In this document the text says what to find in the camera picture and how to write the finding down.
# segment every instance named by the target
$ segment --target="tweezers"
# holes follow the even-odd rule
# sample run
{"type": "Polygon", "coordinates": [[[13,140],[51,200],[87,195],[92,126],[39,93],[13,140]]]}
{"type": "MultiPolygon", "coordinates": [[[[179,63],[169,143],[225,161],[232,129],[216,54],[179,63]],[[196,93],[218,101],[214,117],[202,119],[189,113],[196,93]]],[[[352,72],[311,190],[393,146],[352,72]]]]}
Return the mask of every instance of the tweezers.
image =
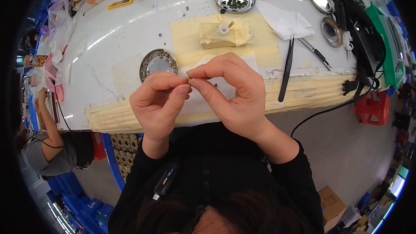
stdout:
{"type": "Polygon", "coordinates": [[[294,45],[294,35],[290,37],[290,41],[289,41],[289,50],[288,50],[288,55],[286,57],[286,66],[284,67],[282,87],[280,88],[280,93],[279,93],[279,102],[283,102],[284,95],[286,94],[286,88],[288,87],[290,69],[292,68],[293,45],[294,45]]]}

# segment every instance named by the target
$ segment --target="cardboard box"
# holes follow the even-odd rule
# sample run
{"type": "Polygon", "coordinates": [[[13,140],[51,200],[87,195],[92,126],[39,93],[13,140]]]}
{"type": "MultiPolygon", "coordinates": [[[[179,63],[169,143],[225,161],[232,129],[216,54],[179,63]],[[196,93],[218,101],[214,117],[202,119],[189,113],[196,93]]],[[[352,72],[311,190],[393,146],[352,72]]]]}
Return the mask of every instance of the cardboard box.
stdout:
{"type": "Polygon", "coordinates": [[[321,197],[322,213],[324,215],[324,231],[330,231],[346,210],[345,203],[328,186],[318,192],[321,197]]]}

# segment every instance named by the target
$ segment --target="tin lid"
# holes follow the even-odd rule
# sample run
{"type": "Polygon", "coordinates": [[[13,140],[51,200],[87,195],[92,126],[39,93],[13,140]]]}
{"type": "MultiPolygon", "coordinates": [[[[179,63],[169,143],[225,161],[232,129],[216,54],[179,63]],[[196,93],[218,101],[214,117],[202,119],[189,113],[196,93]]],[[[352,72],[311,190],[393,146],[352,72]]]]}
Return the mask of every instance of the tin lid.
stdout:
{"type": "Polygon", "coordinates": [[[178,64],[172,55],[164,49],[155,49],[146,54],[140,65],[140,81],[143,81],[157,70],[178,74],[178,64]]]}

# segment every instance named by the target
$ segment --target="white cup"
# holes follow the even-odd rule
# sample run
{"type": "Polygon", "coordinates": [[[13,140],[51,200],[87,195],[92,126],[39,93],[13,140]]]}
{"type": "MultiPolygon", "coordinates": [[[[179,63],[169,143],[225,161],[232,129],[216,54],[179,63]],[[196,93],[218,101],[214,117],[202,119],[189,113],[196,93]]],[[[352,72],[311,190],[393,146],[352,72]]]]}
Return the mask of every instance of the white cup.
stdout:
{"type": "Polygon", "coordinates": [[[228,31],[230,30],[228,28],[228,25],[226,23],[222,23],[219,27],[218,30],[220,31],[220,34],[222,36],[226,35],[228,33],[228,31]]]}

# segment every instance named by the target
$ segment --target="red stool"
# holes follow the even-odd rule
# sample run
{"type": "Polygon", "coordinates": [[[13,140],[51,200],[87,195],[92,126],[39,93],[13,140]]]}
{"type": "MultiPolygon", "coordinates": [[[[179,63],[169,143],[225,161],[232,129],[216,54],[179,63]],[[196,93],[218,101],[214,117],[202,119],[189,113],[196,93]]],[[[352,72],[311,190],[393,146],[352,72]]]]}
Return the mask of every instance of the red stool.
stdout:
{"type": "Polygon", "coordinates": [[[94,159],[93,161],[99,161],[107,157],[105,150],[103,139],[101,133],[98,132],[91,132],[92,143],[94,144],[94,159]]]}
{"type": "Polygon", "coordinates": [[[362,124],[385,125],[387,123],[388,112],[390,110],[390,102],[388,96],[384,92],[370,92],[370,98],[363,96],[362,99],[354,106],[354,112],[361,118],[362,124]],[[374,99],[374,94],[380,97],[380,100],[374,99]]]}

